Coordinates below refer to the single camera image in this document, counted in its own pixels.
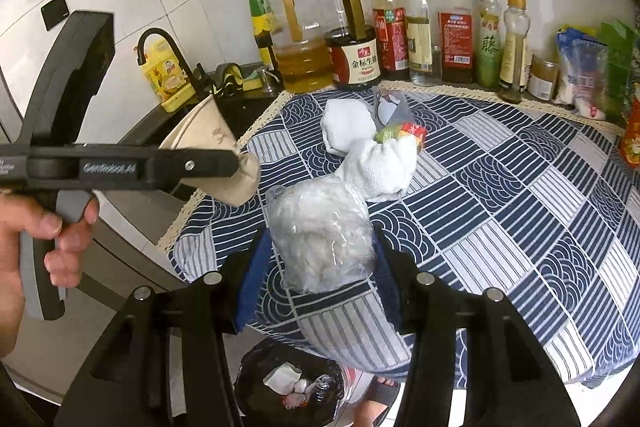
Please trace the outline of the person's left hand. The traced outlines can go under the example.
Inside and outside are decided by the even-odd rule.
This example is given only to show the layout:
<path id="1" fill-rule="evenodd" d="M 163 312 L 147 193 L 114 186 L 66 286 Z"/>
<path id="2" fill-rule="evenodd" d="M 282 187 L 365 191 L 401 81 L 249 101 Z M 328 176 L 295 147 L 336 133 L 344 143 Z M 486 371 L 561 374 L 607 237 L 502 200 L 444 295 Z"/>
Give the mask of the person's left hand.
<path id="1" fill-rule="evenodd" d="M 1 195 L 1 354 L 15 347 L 24 315 L 55 321 L 81 280 L 99 203 L 81 191 Z"/>

